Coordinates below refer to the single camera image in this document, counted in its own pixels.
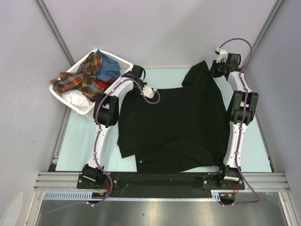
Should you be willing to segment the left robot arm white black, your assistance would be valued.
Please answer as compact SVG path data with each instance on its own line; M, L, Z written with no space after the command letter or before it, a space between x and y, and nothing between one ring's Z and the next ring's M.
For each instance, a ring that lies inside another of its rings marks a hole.
M104 182L104 157L109 135L119 119L119 100L133 89L144 90L145 69L134 65L124 73L105 92L96 95L93 118L96 123L96 136L93 150L82 169L82 176L93 188Z

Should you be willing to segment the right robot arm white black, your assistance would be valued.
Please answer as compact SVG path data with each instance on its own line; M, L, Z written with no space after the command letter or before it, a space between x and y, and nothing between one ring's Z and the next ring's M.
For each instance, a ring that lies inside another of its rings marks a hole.
M228 53L217 48L217 59L213 61L212 77L224 76L231 85L233 94L227 109L230 136L223 165L220 167L217 184L222 189L234 188L243 182L241 176L241 152L248 125L253 121L259 95L247 85L244 70L241 69L240 54Z

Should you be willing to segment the black long sleeve shirt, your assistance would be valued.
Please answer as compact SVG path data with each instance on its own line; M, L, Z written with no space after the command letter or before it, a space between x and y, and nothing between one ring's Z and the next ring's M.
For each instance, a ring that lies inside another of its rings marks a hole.
M180 88L161 89L153 99L128 92L118 128L121 156L134 156L139 173L220 166L230 134L221 91L205 61L190 68Z

